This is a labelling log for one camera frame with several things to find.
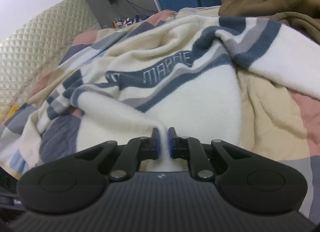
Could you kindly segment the white striped fleece sweater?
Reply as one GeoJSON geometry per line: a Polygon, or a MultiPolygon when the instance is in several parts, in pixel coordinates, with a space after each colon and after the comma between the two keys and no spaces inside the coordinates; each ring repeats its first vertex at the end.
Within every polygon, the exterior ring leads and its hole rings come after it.
{"type": "Polygon", "coordinates": [[[72,47],[1,126],[1,167],[29,169],[107,140],[161,134],[151,170],[176,170],[167,130],[208,143],[240,138],[236,68],[319,97],[319,45],[267,18],[186,16],[72,47]]]}

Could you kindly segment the yellow object by headboard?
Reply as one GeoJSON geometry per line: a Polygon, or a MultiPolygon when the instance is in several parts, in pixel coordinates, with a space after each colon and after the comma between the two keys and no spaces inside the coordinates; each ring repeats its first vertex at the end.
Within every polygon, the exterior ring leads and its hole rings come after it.
{"type": "Polygon", "coordinates": [[[17,105],[14,105],[13,107],[11,107],[10,111],[8,112],[8,114],[5,117],[5,121],[7,121],[9,118],[11,118],[18,109],[19,109],[19,106],[17,106],[17,105]]]}

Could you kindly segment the patchwork colour quilt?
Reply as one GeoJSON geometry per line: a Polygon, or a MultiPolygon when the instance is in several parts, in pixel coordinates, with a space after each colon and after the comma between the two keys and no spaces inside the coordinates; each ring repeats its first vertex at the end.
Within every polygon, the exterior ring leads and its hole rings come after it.
{"type": "MultiPolygon", "coordinates": [[[[132,31],[142,23],[150,23],[156,26],[161,22],[193,15],[214,17],[207,11],[199,10],[179,13],[163,11],[151,16],[146,21],[131,25],[122,30],[132,31]]],[[[107,34],[122,31],[116,29],[102,30],[105,30],[107,34]]],[[[76,45],[89,44],[99,38],[99,30],[82,33],[75,38],[70,49],[76,45]]],[[[229,143],[263,157],[285,163],[299,170],[305,176],[308,183],[307,196],[300,208],[300,212],[312,220],[312,222],[318,223],[319,97],[315,98],[275,84],[260,75],[242,68],[236,68],[236,76],[238,78],[241,98],[240,138],[236,144],[229,143]]],[[[160,159],[161,152],[158,160],[145,160],[140,166],[141,170],[179,171],[186,168],[184,161],[179,159],[173,160],[169,156],[170,161],[178,165],[178,169],[149,169],[150,165],[158,164],[160,159]]]]}

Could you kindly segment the small bottles on nightstand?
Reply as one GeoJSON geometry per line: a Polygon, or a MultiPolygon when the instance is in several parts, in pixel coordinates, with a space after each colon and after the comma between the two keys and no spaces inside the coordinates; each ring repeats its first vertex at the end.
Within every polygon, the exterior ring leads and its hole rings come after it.
{"type": "Polygon", "coordinates": [[[117,17],[112,21],[112,25],[116,29],[123,29],[141,21],[142,18],[140,16],[135,16],[132,20],[129,17],[125,19],[120,19],[119,17],[117,17]]]}

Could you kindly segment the beige quilted headboard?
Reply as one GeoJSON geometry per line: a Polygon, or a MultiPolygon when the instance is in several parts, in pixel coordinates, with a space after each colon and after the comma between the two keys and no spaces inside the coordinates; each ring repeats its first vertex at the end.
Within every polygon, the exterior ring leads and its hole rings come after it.
{"type": "Polygon", "coordinates": [[[1,43],[1,122],[23,105],[32,86],[57,64],[81,33],[100,25],[85,0],[64,0],[1,43]]]}

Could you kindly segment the brown hoodie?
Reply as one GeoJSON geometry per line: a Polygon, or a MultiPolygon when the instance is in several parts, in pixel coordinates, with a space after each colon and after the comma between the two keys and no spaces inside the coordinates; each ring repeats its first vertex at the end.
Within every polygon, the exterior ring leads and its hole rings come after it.
{"type": "Polygon", "coordinates": [[[225,0],[219,15],[268,17],[319,43],[319,0],[225,0]]]}

